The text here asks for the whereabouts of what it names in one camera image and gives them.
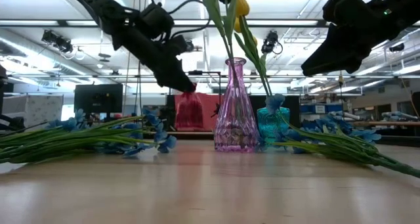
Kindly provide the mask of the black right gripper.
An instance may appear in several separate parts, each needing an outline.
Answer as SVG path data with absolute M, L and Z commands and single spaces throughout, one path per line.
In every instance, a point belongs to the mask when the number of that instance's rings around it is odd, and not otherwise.
M 305 60 L 305 76 L 357 71 L 371 48 L 406 29 L 406 0 L 328 0 L 323 19 L 329 22 L 324 42 Z

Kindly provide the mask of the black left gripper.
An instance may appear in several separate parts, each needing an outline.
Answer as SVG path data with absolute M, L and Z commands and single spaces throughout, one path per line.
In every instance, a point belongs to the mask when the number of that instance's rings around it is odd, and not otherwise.
M 185 53 L 188 44 L 182 35 L 156 41 L 163 32 L 147 24 L 112 24 L 113 46 L 126 48 L 143 65 L 154 73 L 157 84 L 182 92 L 194 92 L 196 86 L 182 69 L 182 61 L 177 57 Z

